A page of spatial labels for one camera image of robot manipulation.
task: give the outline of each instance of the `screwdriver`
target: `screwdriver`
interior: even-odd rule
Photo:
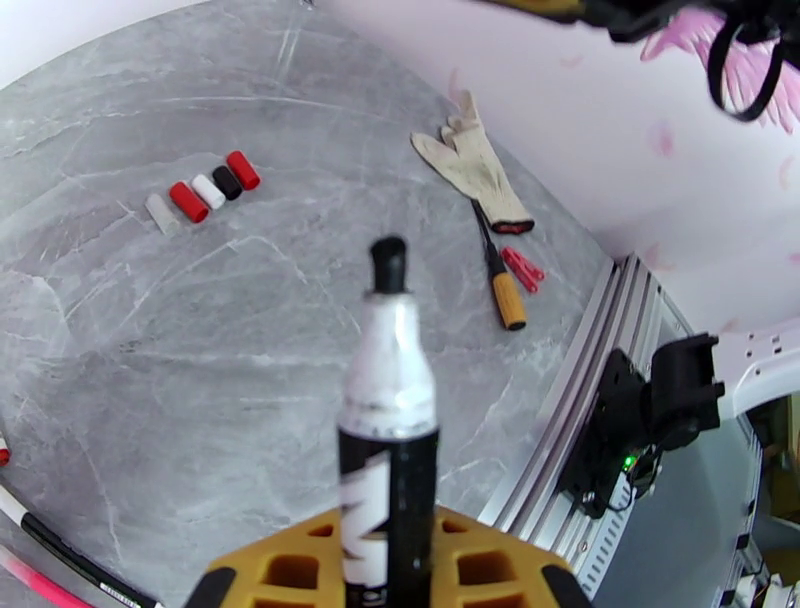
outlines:
[[[503,258],[497,252],[494,243],[492,243],[483,210],[480,203],[475,199],[472,199],[472,209],[475,211],[478,224],[480,224],[481,232],[483,233],[486,264],[489,267],[489,282],[492,285],[494,301],[500,311],[503,327],[508,331],[518,331],[525,327],[527,322],[525,307],[519,297],[519,291],[517,291],[517,286],[514,284],[514,279],[508,272]]]

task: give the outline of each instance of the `white glove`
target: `white glove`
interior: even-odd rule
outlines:
[[[480,203],[492,230],[512,234],[531,230],[533,218],[514,193],[486,137],[472,93],[461,92],[459,107],[461,116],[449,117],[441,129],[444,144],[430,135],[412,133],[411,145],[439,175]]]

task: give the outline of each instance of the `marble table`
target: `marble table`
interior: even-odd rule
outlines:
[[[500,151],[548,273],[500,330],[469,204],[408,143],[452,107],[299,0],[211,2],[0,91],[5,483],[169,607],[209,560],[335,504],[334,414],[367,247],[410,246],[443,424],[441,501],[477,516],[559,369],[604,256]],[[262,186],[165,238],[143,201],[244,150]],[[95,606],[2,520],[0,542]],[[0,574],[1,608],[46,604]]]

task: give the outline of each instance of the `white wall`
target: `white wall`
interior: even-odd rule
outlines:
[[[713,19],[687,13],[643,61],[643,43],[614,46],[585,26],[467,0],[319,4],[440,92],[475,91],[491,133],[606,251],[638,251],[695,327],[746,329],[800,313],[794,70],[774,121],[741,125],[712,106],[694,52]],[[763,62],[750,59],[739,73]]]
[[[203,0],[0,0],[0,89],[90,40]]]

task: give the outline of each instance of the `pink feather decoration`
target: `pink feather decoration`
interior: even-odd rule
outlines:
[[[652,61],[667,49],[677,47],[696,55],[707,69],[711,44],[722,23],[722,19],[712,13],[696,8],[683,9],[666,28],[647,38],[641,60]],[[723,71],[723,92],[728,104],[739,110],[750,105],[767,74],[773,46],[774,41],[750,46],[734,42]],[[800,121],[800,72],[794,66],[783,64],[775,95],[758,120],[762,126],[769,120],[787,133],[794,131],[795,123]]]

